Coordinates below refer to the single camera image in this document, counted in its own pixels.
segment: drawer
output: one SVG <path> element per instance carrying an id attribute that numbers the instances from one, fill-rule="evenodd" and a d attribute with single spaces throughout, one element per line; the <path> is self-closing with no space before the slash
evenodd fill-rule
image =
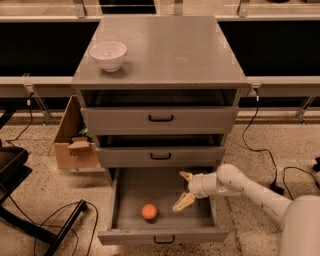
<path id="1" fill-rule="evenodd" d="M 186 183 L 177 168 L 121 168 L 113 183 L 113 203 L 106 231 L 98 232 L 103 245 L 173 244 L 223 242 L 226 229 L 216 226 L 215 204 L 210 198 L 196 200 L 182 212 L 172 206 Z M 152 203 L 158 214 L 151 222 L 141 217 L 141 209 Z"/>
<path id="2" fill-rule="evenodd" d="M 130 147 L 97 148 L 102 167 L 217 166 L 225 148 L 220 147 Z"/>
<path id="3" fill-rule="evenodd" d="M 229 133 L 238 107 L 82 108 L 91 134 Z"/>
<path id="4" fill-rule="evenodd" d="M 89 89 L 81 90 L 81 97 L 87 107 L 164 107 L 164 106 L 233 106 L 237 89 L 202 89 L 194 84 L 193 89 L 168 89 L 154 85 L 152 89 Z"/>

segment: black chair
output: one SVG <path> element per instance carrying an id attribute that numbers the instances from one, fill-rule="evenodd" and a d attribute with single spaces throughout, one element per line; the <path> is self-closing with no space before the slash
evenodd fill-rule
<path id="1" fill-rule="evenodd" d="M 84 200 L 77 204 L 58 234 L 23 220 L 3 208 L 2 203 L 32 172 L 29 167 L 24 165 L 28 156 L 29 153 L 20 147 L 0 147 L 0 218 L 49 244 L 45 255 L 53 255 L 80 212 L 87 208 L 87 204 Z"/>

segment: cardboard box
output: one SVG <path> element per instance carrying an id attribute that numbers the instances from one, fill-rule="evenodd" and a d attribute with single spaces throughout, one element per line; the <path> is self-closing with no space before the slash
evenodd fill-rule
<path id="1" fill-rule="evenodd" d="M 54 140 L 56 160 L 59 169 L 82 169 L 99 167 L 95 143 L 90 143 L 90 150 L 70 150 L 72 138 L 79 137 L 83 127 L 80 103 L 77 96 L 71 96 Z"/>

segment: open drawer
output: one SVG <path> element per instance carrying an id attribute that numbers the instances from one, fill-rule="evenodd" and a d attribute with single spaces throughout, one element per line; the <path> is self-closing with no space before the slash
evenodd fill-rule
<path id="1" fill-rule="evenodd" d="M 196 200 L 182 212 L 172 211 L 172 206 L 186 190 L 187 184 L 179 174 L 181 170 L 116 169 L 113 205 L 110 209 L 110 216 L 113 217 L 107 231 L 98 233 L 101 243 L 115 245 L 223 242 L 228 231 L 218 228 L 215 204 L 210 198 Z M 158 210 L 156 218 L 151 222 L 141 216 L 141 209 L 147 203 L 154 204 Z"/>

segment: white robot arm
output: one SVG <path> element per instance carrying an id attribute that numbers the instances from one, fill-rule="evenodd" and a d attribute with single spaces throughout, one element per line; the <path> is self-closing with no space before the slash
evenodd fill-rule
<path id="1" fill-rule="evenodd" d="M 309 195 L 292 201 L 250 180 L 231 164 L 209 174 L 180 174 L 189 182 L 189 192 L 181 195 L 173 211 L 183 210 L 197 198 L 243 194 L 281 227 L 279 256 L 320 255 L 320 197 Z"/>

